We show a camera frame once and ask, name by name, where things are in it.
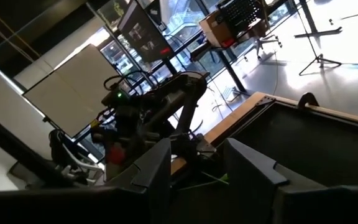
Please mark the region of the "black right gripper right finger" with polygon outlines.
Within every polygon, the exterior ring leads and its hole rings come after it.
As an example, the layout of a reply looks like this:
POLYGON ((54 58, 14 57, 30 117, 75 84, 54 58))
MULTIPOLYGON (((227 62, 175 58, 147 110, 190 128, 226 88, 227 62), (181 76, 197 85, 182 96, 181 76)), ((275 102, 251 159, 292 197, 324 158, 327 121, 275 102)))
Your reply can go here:
POLYGON ((229 185, 246 223, 270 223, 278 186, 288 179, 275 170, 277 162, 234 138, 224 141, 229 185))

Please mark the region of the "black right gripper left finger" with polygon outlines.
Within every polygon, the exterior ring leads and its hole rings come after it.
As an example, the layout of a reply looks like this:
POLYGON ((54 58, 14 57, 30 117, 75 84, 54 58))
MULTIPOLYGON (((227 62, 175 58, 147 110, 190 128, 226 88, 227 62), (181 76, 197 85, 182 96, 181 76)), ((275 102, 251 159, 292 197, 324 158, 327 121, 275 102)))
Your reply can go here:
POLYGON ((108 183, 106 223, 166 223, 170 197, 171 141, 160 140, 108 183))

